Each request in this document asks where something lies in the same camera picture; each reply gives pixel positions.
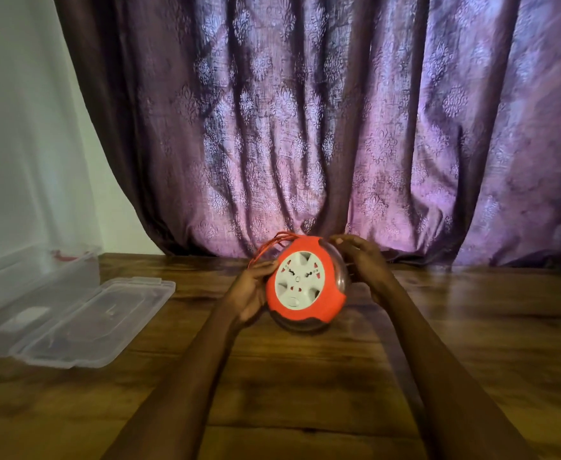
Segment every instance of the curtain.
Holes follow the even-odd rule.
[[[418,264],[561,266],[561,0],[55,0],[167,254],[350,232]]]

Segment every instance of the wall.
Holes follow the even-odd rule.
[[[0,256],[33,243],[157,253],[116,184],[52,0],[0,0]]]

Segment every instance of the person's right arm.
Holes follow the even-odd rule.
[[[331,240],[354,262],[374,300],[389,314],[442,457],[537,460],[517,428],[438,338],[376,244],[353,235]]]

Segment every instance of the hand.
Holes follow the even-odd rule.
[[[223,296],[221,306],[230,310],[239,325],[253,318],[266,303],[265,279],[277,266],[276,260],[255,263],[240,273]]]
[[[330,242],[345,257],[349,271],[356,270],[356,282],[365,282],[372,298],[384,305],[389,285],[395,285],[397,280],[378,245],[352,234],[332,235]]]

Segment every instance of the person's left arm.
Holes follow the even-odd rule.
[[[102,460],[186,460],[197,456],[215,377],[244,323],[266,301],[276,262],[244,270],[169,375],[123,427]]]

